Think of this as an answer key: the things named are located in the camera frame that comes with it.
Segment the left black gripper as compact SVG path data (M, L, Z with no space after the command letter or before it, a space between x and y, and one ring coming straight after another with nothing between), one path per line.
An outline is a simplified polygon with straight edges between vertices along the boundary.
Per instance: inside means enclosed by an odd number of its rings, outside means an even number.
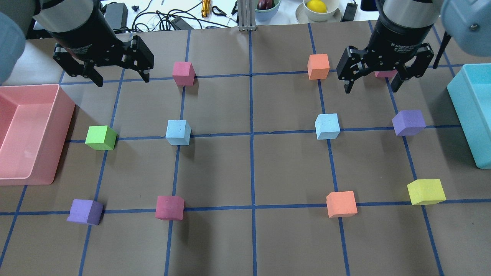
M56 39L53 59L70 76L103 86L95 66L117 65L150 82L154 55L140 36L119 40L99 7L50 7L49 34Z

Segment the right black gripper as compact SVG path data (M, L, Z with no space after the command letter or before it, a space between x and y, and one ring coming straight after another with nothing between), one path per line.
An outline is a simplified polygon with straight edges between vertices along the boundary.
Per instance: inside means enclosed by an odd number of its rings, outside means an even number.
M375 71L396 70L391 89L396 93L405 81L422 77L434 57L424 39L432 26L409 28L379 18L365 49L347 46L336 67L337 77L349 94L354 82Z

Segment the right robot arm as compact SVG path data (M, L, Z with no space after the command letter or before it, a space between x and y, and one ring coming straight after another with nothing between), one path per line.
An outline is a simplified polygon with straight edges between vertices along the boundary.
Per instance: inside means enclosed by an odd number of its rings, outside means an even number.
M404 81L437 67L448 42L473 56L490 56L489 0L377 0L379 17L364 49L347 46L336 67L350 93L375 71L396 70L394 92Z

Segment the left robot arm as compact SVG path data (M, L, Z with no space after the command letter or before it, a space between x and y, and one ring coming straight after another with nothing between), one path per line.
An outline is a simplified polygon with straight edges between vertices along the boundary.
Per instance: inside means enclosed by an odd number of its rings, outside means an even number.
M150 80L154 55L137 35L119 40L106 21L98 0L2 0L1 83L11 76L26 47L33 20L56 40L53 59L66 72L90 79L98 87L103 77L96 67L119 66Z

